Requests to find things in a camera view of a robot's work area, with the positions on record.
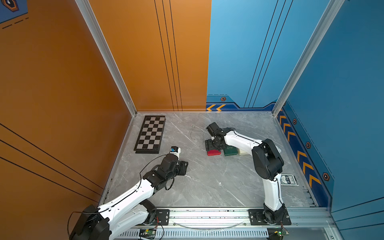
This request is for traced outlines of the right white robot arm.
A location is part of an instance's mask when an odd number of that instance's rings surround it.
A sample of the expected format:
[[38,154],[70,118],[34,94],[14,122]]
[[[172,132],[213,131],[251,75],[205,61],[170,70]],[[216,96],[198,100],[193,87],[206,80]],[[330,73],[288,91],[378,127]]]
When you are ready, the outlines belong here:
[[253,157],[256,173],[263,179],[265,201],[263,221],[269,225],[281,224],[288,216],[282,199],[281,177],[284,160],[279,149],[270,139],[257,140],[237,133],[234,128],[220,128],[216,123],[207,127],[211,135],[205,141],[206,150],[224,150],[235,147]]

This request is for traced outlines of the red booklet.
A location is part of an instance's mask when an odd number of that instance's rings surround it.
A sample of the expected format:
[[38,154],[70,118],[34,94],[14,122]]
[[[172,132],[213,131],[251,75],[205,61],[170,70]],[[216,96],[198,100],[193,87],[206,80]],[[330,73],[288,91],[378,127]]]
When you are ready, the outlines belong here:
[[210,150],[207,151],[208,156],[219,156],[221,155],[221,150]]

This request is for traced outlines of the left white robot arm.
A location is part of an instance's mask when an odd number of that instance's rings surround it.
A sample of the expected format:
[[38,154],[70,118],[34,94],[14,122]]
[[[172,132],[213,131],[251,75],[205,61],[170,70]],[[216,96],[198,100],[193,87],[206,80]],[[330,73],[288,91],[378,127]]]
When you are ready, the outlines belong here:
[[166,188],[168,181],[187,172],[188,162],[180,160],[180,152],[180,148],[172,146],[162,162],[140,175],[140,181],[131,189],[106,204],[90,205],[81,211],[73,230],[68,231],[69,239],[113,240],[136,225],[151,224],[157,208],[149,198]]

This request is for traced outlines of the green booklet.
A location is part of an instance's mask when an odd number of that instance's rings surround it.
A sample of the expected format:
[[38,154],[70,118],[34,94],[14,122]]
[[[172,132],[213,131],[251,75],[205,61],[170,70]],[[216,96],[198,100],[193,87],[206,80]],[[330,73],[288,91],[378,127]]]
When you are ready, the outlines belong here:
[[235,156],[235,155],[238,155],[239,152],[238,152],[238,149],[236,147],[232,147],[232,146],[229,146],[229,147],[226,147],[224,149],[224,155],[227,157],[227,156]]

